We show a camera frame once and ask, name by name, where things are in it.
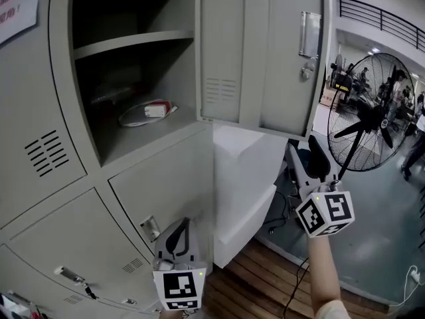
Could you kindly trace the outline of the brown cardboard box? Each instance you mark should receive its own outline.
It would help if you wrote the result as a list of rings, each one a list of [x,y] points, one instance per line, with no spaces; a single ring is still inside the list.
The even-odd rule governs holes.
[[[332,88],[324,88],[323,89],[323,93],[321,95],[320,101],[319,103],[323,106],[328,108],[329,110],[332,107],[333,104],[333,99],[336,95],[336,89],[332,89]]]

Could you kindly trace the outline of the black standing fan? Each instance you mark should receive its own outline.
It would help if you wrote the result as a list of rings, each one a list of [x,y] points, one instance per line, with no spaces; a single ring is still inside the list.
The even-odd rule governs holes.
[[[397,70],[406,73],[395,119],[387,119]],[[368,55],[352,66],[336,86],[329,111],[327,141],[333,159],[346,171],[374,170],[402,147],[415,112],[414,86],[408,69],[392,54]]]

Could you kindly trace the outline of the red white packet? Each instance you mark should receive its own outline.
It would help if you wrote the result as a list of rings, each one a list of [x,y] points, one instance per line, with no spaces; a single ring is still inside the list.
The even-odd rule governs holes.
[[[168,113],[166,114],[166,116],[170,113],[173,113],[174,111],[178,109],[178,107],[174,105],[172,102],[170,102],[169,100],[154,100],[154,101],[148,102],[145,106],[149,104],[165,104],[168,107]]]

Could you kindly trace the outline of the black-headed keys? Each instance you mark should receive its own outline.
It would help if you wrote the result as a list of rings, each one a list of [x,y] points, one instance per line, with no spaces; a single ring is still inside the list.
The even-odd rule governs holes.
[[[92,292],[91,288],[85,282],[82,284],[82,286],[83,286],[84,291],[86,292],[86,294],[91,299],[94,299],[94,300],[97,300],[98,299],[98,297]]]

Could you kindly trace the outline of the person's white shirt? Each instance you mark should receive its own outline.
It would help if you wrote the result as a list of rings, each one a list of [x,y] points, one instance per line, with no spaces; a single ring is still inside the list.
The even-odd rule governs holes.
[[[314,319],[351,319],[344,303],[339,299],[313,301]]]

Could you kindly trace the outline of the brown wooden plank platform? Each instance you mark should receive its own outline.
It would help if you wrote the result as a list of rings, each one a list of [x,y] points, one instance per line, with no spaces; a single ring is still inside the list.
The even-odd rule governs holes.
[[[214,267],[203,304],[216,319],[313,319],[309,274],[256,239]]]

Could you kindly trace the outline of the grey metal locker cabinet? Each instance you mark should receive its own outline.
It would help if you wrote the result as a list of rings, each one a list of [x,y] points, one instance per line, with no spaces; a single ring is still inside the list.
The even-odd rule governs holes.
[[[178,109],[120,126],[154,100]],[[0,306],[157,319],[168,226],[188,217],[199,238],[175,265],[215,266],[214,126],[229,125],[197,118],[195,0],[39,0],[0,45]]]

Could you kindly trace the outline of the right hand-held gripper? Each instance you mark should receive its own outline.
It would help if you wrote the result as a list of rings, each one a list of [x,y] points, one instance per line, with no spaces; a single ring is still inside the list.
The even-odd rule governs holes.
[[[338,180],[330,151],[314,135],[308,144],[309,150],[288,144],[285,151],[290,179],[298,191],[301,189],[296,215],[308,237],[334,235],[355,220],[351,194]],[[328,183],[313,187],[319,182]]]

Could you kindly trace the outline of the white power adapter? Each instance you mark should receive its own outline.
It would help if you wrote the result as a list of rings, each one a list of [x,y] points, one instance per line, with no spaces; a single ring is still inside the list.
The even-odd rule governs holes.
[[[144,112],[148,118],[162,118],[168,113],[168,107],[165,104],[149,104],[145,106]]]

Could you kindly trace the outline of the black metal railing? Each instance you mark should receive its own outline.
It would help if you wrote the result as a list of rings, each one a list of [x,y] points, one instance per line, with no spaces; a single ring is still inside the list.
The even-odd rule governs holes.
[[[425,31],[394,13],[360,0],[337,0],[337,14],[377,28],[425,53]]]

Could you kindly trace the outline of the tall white foam board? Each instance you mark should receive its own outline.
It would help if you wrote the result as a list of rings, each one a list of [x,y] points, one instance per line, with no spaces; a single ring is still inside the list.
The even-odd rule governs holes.
[[[224,239],[277,179],[288,139],[214,126],[216,234]]]

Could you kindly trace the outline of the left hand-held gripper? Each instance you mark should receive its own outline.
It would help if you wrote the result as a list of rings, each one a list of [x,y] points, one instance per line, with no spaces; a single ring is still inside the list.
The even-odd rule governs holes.
[[[177,220],[158,236],[157,258],[176,261],[199,260],[199,238],[196,226],[188,217]],[[153,271],[157,294],[165,310],[195,310],[202,305],[206,263],[178,264],[174,269]]]

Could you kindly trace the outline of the white packet in locker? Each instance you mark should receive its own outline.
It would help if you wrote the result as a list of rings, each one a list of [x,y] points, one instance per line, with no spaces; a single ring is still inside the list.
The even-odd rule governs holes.
[[[148,118],[145,116],[144,112],[144,106],[148,102],[144,102],[135,106],[132,106],[127,111],[125,111],[119,118],[118,122],[120,126],[127,127],[127,128],[133,128],[138,126],[144,126],[152,123],[159,122],[163,120],[164,118],[168,117],[168,114],[166,117],[162,118]]]

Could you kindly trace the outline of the white paper notice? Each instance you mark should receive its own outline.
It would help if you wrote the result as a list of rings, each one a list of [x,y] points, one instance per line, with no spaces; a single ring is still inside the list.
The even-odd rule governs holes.
[[[0,0],[0,45],[36,24],[38,2],[39,0]]]

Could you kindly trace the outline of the person's right forearm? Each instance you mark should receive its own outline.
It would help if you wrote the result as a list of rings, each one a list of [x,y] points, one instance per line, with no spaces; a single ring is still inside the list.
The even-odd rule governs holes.
[[[328,302],[341,299],[341,288],[328,237],[309,238],[307,245],[311,305],[316,315]]]

